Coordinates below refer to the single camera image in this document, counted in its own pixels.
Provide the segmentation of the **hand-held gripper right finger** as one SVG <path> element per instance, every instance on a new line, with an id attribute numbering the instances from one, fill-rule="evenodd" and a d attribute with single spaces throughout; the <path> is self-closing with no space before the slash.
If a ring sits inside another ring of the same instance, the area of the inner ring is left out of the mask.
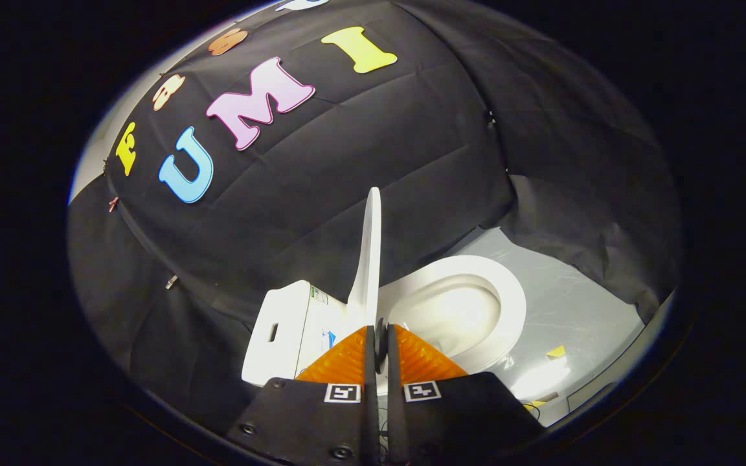
<path id="1" fill-rule="evenodd" d="M 388 349 L 388 465 L 484 465 L 517 454 L 545 427 L 491 372 L 409 383 L 407 331 L 391 324 Z"/>

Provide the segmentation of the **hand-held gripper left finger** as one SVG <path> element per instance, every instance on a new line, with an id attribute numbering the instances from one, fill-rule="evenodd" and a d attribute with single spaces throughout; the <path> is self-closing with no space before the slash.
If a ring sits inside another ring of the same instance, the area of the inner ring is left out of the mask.
<path id="1" fill-rule="evenodd" d="M 377 465 L 375 336 L 362 327 L 354 343 L 360 383 L 270 378 L 227 432 L 227 439 L 267 465 Z"/>

